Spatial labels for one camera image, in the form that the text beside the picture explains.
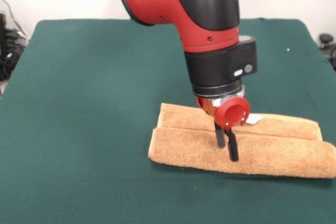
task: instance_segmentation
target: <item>green table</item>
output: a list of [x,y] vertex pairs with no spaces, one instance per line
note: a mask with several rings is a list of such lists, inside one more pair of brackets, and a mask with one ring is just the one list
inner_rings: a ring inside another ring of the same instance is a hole
[[[298,20],[243,20],[253,112],[320,123],[336,144],[336,74]],[[196,106],[173,26],[41,22],[0,101],[0,223],[332,223],[332,180],[228,175],[147,158],[161,102]]]

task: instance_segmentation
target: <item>black cable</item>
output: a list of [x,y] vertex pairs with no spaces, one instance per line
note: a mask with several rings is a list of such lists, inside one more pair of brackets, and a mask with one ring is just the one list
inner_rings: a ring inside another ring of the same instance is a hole
[[27,37],[27,35],[25,34],[25,32],[23,31],[23,29],[21,28],[21,26],[20,26],[20,25],[18,24],[18,22],[15,20],[14,15],[13,15],[13,12],[12,12],[12,8],[11,8],[10,4],[9,4],[6,0],[2,0],[2,1],[5,3],[5,5],[7,5],[8,10],[9,10],[9,13],[10,13],[10,15],[11,15],[11,17],[12,17],[12,19],[13,19],[15,25],[17,26],[17,28],[19,28],[19,30],[21,31],[21,33],[22,33],[24,36]]

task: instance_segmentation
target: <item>folded towel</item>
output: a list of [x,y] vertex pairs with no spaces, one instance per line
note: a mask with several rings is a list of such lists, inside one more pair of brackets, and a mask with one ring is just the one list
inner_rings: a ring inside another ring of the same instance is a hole
[[218,148],[212,117],[199,108],[162,104],[149,158],[166,165],[224,173],[304,178],[336,177],[336,148],[322,140],[317,122],[260,114],[255,125],[233,128],[239,162]]

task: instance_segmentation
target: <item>white button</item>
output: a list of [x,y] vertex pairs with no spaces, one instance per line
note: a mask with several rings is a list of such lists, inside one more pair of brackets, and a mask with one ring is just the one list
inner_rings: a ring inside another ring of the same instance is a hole
[[237,71],[234,73],[234,76],[240,76],[242,73],[243,73],[243,70],[242,70],[242,69],[237,70]]

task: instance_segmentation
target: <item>towel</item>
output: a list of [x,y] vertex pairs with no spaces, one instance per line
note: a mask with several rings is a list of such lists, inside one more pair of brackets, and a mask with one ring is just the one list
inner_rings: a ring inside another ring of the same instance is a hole
[[315,121],[258,114],[254,125],[236,126],[239,162],[218,148],[214,120],[200,108],[161,104],[148,157],[156,163],[214,172],[302,178],[335,178],[336,148],[323,141]]

